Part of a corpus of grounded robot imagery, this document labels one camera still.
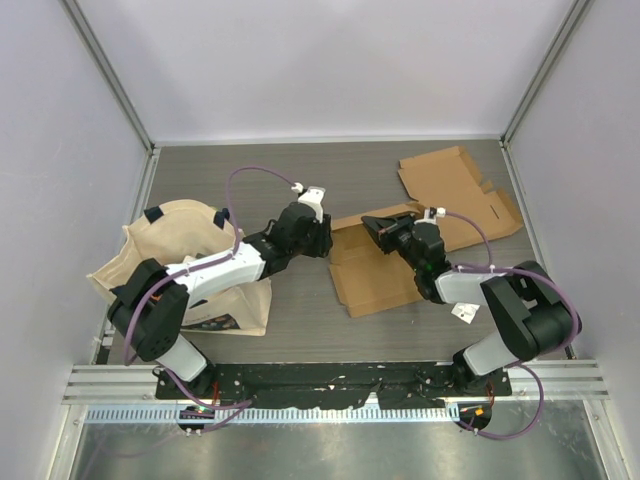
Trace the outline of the aluminium front rail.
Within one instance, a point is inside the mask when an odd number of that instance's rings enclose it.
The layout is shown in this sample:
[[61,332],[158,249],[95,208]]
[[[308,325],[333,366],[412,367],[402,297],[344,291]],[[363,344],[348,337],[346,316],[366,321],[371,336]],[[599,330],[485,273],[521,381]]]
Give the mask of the aluminium front rail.
[[[512,395],[507,399],[537,398],[538,376],[547,400],[607,400],[609,390],[594,360],[538,360],[508,372]],[[64,405],[151,404],[157,379],[153,367],[147,365],[75,365],[64,390]]]

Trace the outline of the flat brown cardboard box blank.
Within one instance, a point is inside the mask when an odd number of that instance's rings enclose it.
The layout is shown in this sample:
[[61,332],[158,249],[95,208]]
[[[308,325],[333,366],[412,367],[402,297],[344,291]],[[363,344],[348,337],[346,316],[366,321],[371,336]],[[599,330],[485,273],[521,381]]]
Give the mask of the flat brown cardboard box blank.
[[478,233],[463,220],[438,221],[449,252],[480,244],[483,237],[501,239],[523,227],[519,208],[502,188],[486,179],[462,146],[404,158],[399,177],[410,198],[425,207],[444,207],[473,220]]

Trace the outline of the brown cardboard box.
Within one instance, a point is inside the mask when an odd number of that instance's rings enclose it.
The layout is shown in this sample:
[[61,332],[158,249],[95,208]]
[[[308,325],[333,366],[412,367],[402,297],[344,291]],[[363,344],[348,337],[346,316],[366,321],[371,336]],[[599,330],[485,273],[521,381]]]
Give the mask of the brown cardboard box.
[[331,221],[329,270],[339,301],[352,318],[421,301],[414,271],[398,253],[381,251],[362,216]]
[[519,208],[502,188],[486,179],[462,146],[404,158],[399,177],[410,198],[425,207],[444,207],[473,220],[478,233],[463,220],[438,221],[449,252],[480,244],[483,237],[501,239],[523,227]]

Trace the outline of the small white plastic packet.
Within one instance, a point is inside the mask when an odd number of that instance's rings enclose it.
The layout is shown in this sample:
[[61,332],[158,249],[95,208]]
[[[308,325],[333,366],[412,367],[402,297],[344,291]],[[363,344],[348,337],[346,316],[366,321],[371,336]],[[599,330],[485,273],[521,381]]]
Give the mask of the small white plastic packet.
[[480,306],[477,304],[458,302],[453,306],[451,314],[463,322],[471,324],[479,309]]

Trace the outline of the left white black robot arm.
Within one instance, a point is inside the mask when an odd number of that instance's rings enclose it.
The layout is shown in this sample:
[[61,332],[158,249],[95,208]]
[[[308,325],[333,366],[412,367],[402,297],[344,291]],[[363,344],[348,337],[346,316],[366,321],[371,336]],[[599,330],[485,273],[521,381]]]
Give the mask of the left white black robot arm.
[[331,216],[301,201],[239,245],[175,267],[142,261],[128,281],[112,290],[107,318],[129,340],[138,358],[164,368],[162,379],[193,399],[212,393],[214,367],[181,333],[189,307],[231,287],[285,270],[297,256],[325,258],[332,247]]

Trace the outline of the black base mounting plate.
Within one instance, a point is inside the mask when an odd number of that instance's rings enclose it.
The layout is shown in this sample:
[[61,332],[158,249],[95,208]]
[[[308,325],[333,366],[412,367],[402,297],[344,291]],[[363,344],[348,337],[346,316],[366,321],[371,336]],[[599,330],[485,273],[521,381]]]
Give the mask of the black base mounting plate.
[[247,402],[256,409],[359,409],[375,395],[381,409],[442,406],[446,397],[506,397],[507,373],[497,370],[474,381],[460,380],[438,362],[215,364],[185,385],[206,401]]

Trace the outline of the beige canvas tote bag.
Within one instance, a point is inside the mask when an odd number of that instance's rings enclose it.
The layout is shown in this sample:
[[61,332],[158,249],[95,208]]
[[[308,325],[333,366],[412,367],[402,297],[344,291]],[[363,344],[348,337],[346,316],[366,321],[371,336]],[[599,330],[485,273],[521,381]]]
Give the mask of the beige canvas tote bag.
[[[127,283],[136,267],[149,258],[162,265],[221,253],[234,244],[235,232],[223,213],[196,200],[175,200],[147,209],[123,228],[126,241],[118,255],[88,276],[107,302]],[[272,300],[271,281],[241,284],[210,295],[190,307],[184,332],[218,332],[263,336]]]

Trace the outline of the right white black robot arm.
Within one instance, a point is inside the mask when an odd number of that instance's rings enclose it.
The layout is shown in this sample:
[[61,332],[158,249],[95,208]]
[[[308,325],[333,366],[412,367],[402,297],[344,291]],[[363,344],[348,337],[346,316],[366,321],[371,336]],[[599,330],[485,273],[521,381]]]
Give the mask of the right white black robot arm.
[[484,306],[492,316],[494,332],[458,351],[436,384],[417,375],[423,397],[449,391],[475,394],[503,368],[565,349],[582,328],[572,301],[535,261],[513,267],[452,264],[438,225],[447,214],[430,208],[422,217],[403,213],[361,218],[378,249],[406,264],[421,299]]

